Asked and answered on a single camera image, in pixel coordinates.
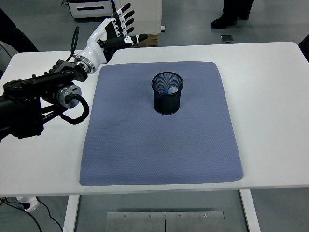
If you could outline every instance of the metal floor plate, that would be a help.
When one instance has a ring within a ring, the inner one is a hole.
[[[108,212],[105,232],[227,232],[222,211]]]

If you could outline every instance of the power cord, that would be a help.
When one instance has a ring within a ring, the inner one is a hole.
[[[38,226],[40,232],[42,232],[39,223],[37,222],[37,220],[34,218],[34,216],[33,216],[32,214],[26,212],[26,211],[23,210],[23,209],[20,209],[20,208],[17,208],[17,207],[15,207],[15,206],[13,206],[13,205],[10,205],[10,204],[20,204],[20,205],[22,205],[22,206],[24,207],[24,209],[27,209],[27,208],[29,208],[29,204],[28,204],[28,203],[23,204],[23,203],[19,203],[19,202],[9,202],[8,199],[7,199],[6,197],[0,198],[0,200],[1,200],[4,204],[6,204],[6,205],[8,205],[8,206],[10,206],[10,207],[12,207],[12,208],[14,208],[14,209],[18,209],[18,210],[20,210],[20,211],[23,211],[23,212],[27,213],[27,214],[28,214],[30,217],[32,217],[32,219],[35,221],[35,223],[37,224],[37,226]],[[61,225],[59,224],[59,222],[57,222],[57,220],[54,219],[54,218],[51,216],[50,211],[49,211],[49,208],[47,207],[47,205],[45,205],[43,202],[41,202],[38,198],[37,198],[37,200],[38,200],[39,203],[41,203],[42,205],[44,205],[44,206],[46,207],[46,209],[47,209],[47,211],[48,211],[48,214],[49,214],[49,217],[50,217],[53,221],[55,221],[55,222],[58,224],[58,226],[60,227],[61,231],[63,232],[63,229],[62,229]]]
[[[57,222],[57,220],[52,218],[52,216],[50,215],[50,211],[49,211],[49,208],[47,207],[47,205],[45,205],[43,202],[41,202],[38,198],[37,198],[37,200],[38,200],[39,203],[41,203],[42,205],[44,205],[46,207],[46,209],[48,211],[48,214],[49,214],[49,217],[58,224],[58,226],[60,227],[61,231],[63,232],[63,229],[60,226],[59,222]]]
[[[26,212],[26,211],[23,210],[23,209],[20,209],[20,208],[17,208],[17,207],[15,207],[15,206],[10,205],[10,204],[21,204],[21,205],[24,205],[24,204],[22,204],[22,203],[9,202],[6,198],[0,198],[0,200],[1,200],[4,204],[6,204],[6,205],[8,205],[8,206],[10,206],[10,207],[12,207],[12,208],[14,208],[14,209],[18,209],[18,210],[20,210],[20,211],[22,211],[22,212],[25,212],[25,213],[28,214],[30,217],[32,217],[32,219],[34,220],[34,222],[37,224],[37,226],[38,226],[40,232],[42,232],[41,227],[40,227],[38,221],[34,218],[33,215],[31,215],[30,213]]]

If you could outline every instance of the small object on floor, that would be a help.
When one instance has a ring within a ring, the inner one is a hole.
[[[234,26],[237,24],[237,18],[231,18],[223,14],[220,18],[214,20],[211,23],[211,27],[216,30],[225,29],[228,26]]]
[[[221,40],[223,43],[233,43],[234,42],[232,35],[221,35]]]

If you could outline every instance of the black mesh cup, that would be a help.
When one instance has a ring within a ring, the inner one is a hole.
[[[171,115],[180,107],[180,94],[183,79],[172,72],[162,72],[151,82],[154,90],[154,109],[163,114]]]

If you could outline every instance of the white machine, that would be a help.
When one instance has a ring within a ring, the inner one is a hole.
[[[111,0],[68,0],[73,18],[111,16],[114,12]]]

